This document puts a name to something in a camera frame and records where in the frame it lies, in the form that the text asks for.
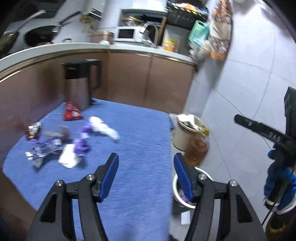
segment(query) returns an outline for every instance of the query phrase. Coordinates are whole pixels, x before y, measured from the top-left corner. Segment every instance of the blue gripper pad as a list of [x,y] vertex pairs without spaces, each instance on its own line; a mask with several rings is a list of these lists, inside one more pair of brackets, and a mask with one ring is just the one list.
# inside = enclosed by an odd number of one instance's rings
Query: blue gripper pad
[[98,181],[101,181],[99,198],[101,202],[108,196],[111,189],[115,174],[119,165],[119,157],[116,153],[112,153],[105,165],[100,166],[95,176]]
[[195,188],[197,188],[196,169],[186,163],[181,153],[175,154],[174,167],[185,197],[187,197],[190,202],[196,202],[194,195]]

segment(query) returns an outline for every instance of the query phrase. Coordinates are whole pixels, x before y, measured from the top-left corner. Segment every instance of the silver bolt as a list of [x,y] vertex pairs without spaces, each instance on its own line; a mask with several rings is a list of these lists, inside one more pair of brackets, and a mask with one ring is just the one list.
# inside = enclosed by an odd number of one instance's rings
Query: silver bolt
[[237,186],[237,181],[235,181],[235,180],[231,180],[229,183],[233,187],[236,187]]
[[86,179],[89,180],[89,181],[92,181],[92,180],[94,179],[94,175],[92,175],[92,174],[88,174],[88,175],[86,176]]
[[58,180],[58,181],[56,181],[56,185],[57,185],[58,187],[60,187],[61,185],[63,185],[63,181],[62,181],[62,180]]
[[207,175],[206,175],[206,174],[199,174],[199,175],[198,175],[198,178],[199,178],[200,180],[206,180],[206,179],[207,179]]

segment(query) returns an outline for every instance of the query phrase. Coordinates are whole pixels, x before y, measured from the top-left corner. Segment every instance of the black basket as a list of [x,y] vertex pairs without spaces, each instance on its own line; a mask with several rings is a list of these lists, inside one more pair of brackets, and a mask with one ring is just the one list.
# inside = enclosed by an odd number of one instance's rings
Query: black basket
[[195,5],[195,7],[198,9],[198,12],[193,12],[183,8],[179,8],[168,1],[167,24],[192,30],[196,20],[206,22],[209,15],[208,8],[205,7],[202,4],[202,2],[200,2],[200,4]]

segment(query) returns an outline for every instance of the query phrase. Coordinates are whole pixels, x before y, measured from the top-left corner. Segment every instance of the bottle with brown liquid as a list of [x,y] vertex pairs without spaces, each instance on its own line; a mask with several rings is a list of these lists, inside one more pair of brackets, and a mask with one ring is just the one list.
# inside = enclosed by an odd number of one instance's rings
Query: bottle with brown liquid
[[190,145],[185,151],[184,159],[190,166],[198,166],[204,160],[208,150],[209,143],[207,141],[209,133],[201,133],[193,136]]

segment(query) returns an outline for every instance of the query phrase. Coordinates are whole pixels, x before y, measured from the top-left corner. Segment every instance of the frying pan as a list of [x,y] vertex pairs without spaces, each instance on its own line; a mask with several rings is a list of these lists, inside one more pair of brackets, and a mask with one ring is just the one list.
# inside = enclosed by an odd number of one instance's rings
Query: frying pan
[[69,15],[68,17],[60,21],[58,25],[42,26],[39,28],[32,29],[31,31],[25,34],[26,44],[29,47],[35,47],[42,43],[51,42],[59,33],[61,27],[70,23],[65,23],[65,21],[79,14],[81,14],[81,11],[77,11]]
[[1,55],[5,55],[7,54],[11,48],[13,47],[15,41],[17,40],[17,37],[19,35],[19,30],[26,25],[29,21],[31,21],[33,18],[46,13],[45,10],[40,10],[36,13],[34,13],[33,15],[31,15],[30,17],[28,17],[23,24],[18,27],[16,30],[14,31],[9,31],[4,33],[4,35],[1,37],[0,39],[0,56]]

